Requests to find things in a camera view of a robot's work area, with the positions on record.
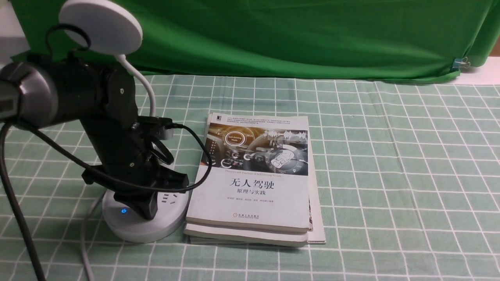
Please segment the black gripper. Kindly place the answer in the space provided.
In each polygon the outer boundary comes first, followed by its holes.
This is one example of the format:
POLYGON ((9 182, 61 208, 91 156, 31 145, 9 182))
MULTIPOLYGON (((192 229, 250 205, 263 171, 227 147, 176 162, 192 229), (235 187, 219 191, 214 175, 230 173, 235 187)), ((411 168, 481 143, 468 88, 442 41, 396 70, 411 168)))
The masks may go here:
POLYGON ((126 205, 143 219, 155 218, 158 205, 158 192, 139 189, 130 185, 155 187, 160 191, 182 189, 189 185, 187 174, 181 174, 162 167, 148 151, 144 140, 136 132, 124 129, 112 119, 81 119, 101 166, 94 166, 108 176, 129 183, 124 185, 85 170, 82 178, 85 183, 97 183, 117 194, 126 196, 126 205))

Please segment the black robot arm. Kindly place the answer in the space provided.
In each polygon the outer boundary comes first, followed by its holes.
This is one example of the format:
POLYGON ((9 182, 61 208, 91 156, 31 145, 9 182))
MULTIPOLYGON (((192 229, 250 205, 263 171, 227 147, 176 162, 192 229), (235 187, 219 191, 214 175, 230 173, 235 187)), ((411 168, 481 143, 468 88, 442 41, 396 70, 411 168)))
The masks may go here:
POLYGON ((80 163, 84 182, 113 191, 116 201, 147 221, 157 213, 159 192, 190 190, 186 174, 161 165, 173 162, 160 142, 173 121, 139 115, 134 78, 123 67, 28 58, 1 69, 2 122, 34 130, 79 121, 100 160, 80 163))

